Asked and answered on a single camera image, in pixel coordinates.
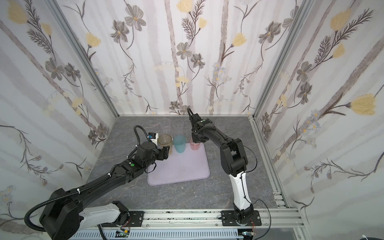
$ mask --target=gray flower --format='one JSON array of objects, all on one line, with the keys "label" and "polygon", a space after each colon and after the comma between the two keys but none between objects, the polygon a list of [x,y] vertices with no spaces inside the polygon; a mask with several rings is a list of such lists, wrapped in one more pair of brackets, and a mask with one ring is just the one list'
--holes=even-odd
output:
[{"label": "gray flower", "polygon": [[100,137],[105,137],[105,135],[107,134],[107,128],[103,125],[102,122],[97,127],[97,134],[99,134]]},{"label": "gray flower", "polygon": [[189,45],[187,42],[185,43],[179,43],[177,45],[177,49],[179,50],[176,54],[178,56],[181,55],[181,59],[185,59],[185,57],[190,57],[192,56],[192,52],[188,50]]},{"label": "gray flower", "polygon": [[271,43],[273,41],[273,37],[280,33],[280,26],[281,23],[275,23],[272,21],[266,28],[266,33],[259,35],[259,43],[263,43],[265,40]]},{"label": "gray flower", "polygon": [[268,124],[265,125],[263,130],[265,138],[269,138],[269,134],[271,134],[271,132],[272,132],[271,127]]},{"label": "gray flower", "polygon": [[297,81],[306,82],[308,79],[307,73],[311,71],[312,64],[309,64],[308,61],[305,61],[301,65],[301,69],[297,70]]},{"label": "gray flower", "polygon": [[53,58],[49,58],[49,61],[45,62],[45,69],[51,73],[52,79],[61,80],[63,77],[61,76],[64,73],[63,66],[57,66],[56,61]]},{"label": "gray flower", "polygon": [[128,26],[135,25],[137,31],[141,31],[141,26],[146,26],[147,23],[141,19],[144,15],[143,11],[136,5],[131,7],[127,4],[125,11],[130,15],[130,17],[125,17],[125,22]]},{"label": "gray flower", "polygon": [[90,141],[92,141],[92,145],[94,145],[96,143],[96,138],[97,138],[97,134],[96,134],[95,130],[91,130],[89,132],[88,139]]},{"label": "gray flower", "polygon": [[268,121],[268,117],[269,117],[269,115],[268,115],[268,113],[267,112],[265,112],[265,114],[262,116],[262,118],[263,118],[263,122],[267,122]]},{"label": "gray flower", "polygon": [[193,54],[192,57],[191,57],[191,61],[193,62],[193,67],[197,67],[197,65],[200,67],[200,68],[203,68],[205,63],[203,63],[201,60],[203,58],[201,57],[201,54]]},{"label": "gray flower", "polygon": [[187,105],[183,105],[181,108],[180,108],[180,113],[185,115],[187,114],[188,112],[188,108],[190,108],[191,106],[187,106]]},{"label": "gray flower", "polygon": [[67,73],[68,77],[72,77],[73,81],[76,82],[76,77],[80,78],[80,71],[75,70],[74,66],[72,64],[68,63],[68,65],[65,66],[65,72]]},{"label": "gray flower", "polygon": [[124,40],[124,42],[128,42],[126,34],[129,33],[129,30],[125,25],[125,22],[122,22],[122,21],[117,22],[113,20],[112,29],[116,31],[115,33],[111,33],[111,37],[113,37],[113,41],[119,43],[121,38]]},{"label": "gray flower", "polygon": [[301,104],[305,104],[308,102],[308,94],[311,94],[312,85],[310,85],[308,82],[305,82],[300,87],[301,92],[297,95],[298,98],[301,98]]},{"label": "gray flower", "polygon": [[179,106],[180,106],[180,103],[178,101],[174,101],[170,103],[170,108],[172,111],[174,111],[175,109],[179,109]]},{"label": "gray flower", "polygon": [[294,21],[295,16],[296,16],[296,13],[297,13],[298,10],[299,10],[299,6],[295,6],[295,8],[292,9],[292,11],[291,11],[291,17],[290,17],[290,18],[286,18],[286,19],[284,19],[284,21],[283,21],[283,24],[282,24],[282,27],[283,27],[283,28],[289,28],[289,27],[292,26],[293,21]]}]

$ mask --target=robotic arm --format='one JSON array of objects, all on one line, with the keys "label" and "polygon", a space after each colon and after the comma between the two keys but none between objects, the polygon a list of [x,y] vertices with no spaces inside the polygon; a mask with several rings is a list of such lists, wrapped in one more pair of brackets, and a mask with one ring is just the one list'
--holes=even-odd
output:
[{"label": "robotic arm", "polygon": [[[240,139],[233,139],[218,130],[209,119],[201,119],[188,109],[189,120],[192,125],[192,139],[195,143],[206,142],[211,139],[220,148],[221,165],[230,176],[233,193],[235,219],[239,225],[245,225],[253,215],[253,205],[248,202],[248,190],[245,183],[245,171],[248,164],[244,147]],[[136,128],[141,128],[146,142],[140,144]],[[137,178],[156,160],[168,158],[169,146],[162,149],[157,147],[158,134],[147,133],[140,126],[134,127],[137,136],[137,147],[120,164],[114,165],[110,172],[81,187],[64,191],[62,188],[52,193],[50,199],[30,209],[24,221],[34,230],[47,232],[53,240],[69,239],[78,230],[101,223],[122,226],[129,219],[128,209],[119,201],[111,204],[87,208],[87,206],[113,190]],[[40,216],[43,227],[36,226],[30,221],[31,214],[45,206]]]}]

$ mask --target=floral wallpaper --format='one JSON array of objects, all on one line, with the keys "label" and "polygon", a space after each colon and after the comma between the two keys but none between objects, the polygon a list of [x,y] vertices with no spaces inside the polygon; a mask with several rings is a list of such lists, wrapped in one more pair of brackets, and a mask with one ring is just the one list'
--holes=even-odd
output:
[{"label": "floral wallpaper", "polygon": [[0,6],[0,235],[49,239],[25,213],[88,180],[115,117],[44,1]]},{"label": "floral wallpaper", "polygon": [[382,238],[384,3],[315,1],[257,116],[313,240]]},{"label": "floral wallpaper", "polygon": [[253,114],[297,0],[58,0],[119,114]]}]

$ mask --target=pink cup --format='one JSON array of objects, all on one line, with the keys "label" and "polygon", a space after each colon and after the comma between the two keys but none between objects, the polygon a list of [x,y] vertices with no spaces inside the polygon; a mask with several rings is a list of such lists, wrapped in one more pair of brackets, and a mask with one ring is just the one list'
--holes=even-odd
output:
[{"label": "pink cup", "polygon": [[192,150],[194,150],[194,151],[196,151],[200,147],[200,143],[194,143],[192,138],[190,139],[189,143],[190,143]]}]

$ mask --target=purple mat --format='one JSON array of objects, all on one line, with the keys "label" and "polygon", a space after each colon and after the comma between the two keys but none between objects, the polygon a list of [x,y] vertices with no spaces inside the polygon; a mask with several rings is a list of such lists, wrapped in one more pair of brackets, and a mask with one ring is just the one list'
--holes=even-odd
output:
[{"label": "purple mat", "polygon": [[148,174],[148,184],[151,186],[185,182],[209,177],[209,166],[204,144],[200,144],[198,150],[193,151],[190,144],[185,145],[183,153],[176,152],[172,146],[172,153],[164,161],[156,161],[155,171]]}]

